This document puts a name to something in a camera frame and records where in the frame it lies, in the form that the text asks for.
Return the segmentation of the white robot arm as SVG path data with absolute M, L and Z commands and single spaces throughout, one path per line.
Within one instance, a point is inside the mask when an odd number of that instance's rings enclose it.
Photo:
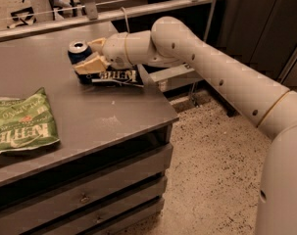
M 79 75 L 145 64 L 169 68 L 187 63 L 229 104 L 272 140 L 264 162 L 256 235 L 297 235 L 297 92 L 230 58 L 200 40 L 173 17 L 150 30 L 74 41 Z

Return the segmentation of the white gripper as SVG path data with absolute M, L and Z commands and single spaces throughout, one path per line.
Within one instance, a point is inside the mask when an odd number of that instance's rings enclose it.
M 93 74 L 106 71 L 108 66 L 116 70 L 128 69 L 130 62 L 126 55 L 125 41 L 127 32 L 116 33 L 108 37 L 97 38 L 88 42 L 93 52 L 103 53 L 105 56 L 92 56 L 85 61 L 73 65 L 78 74 Z

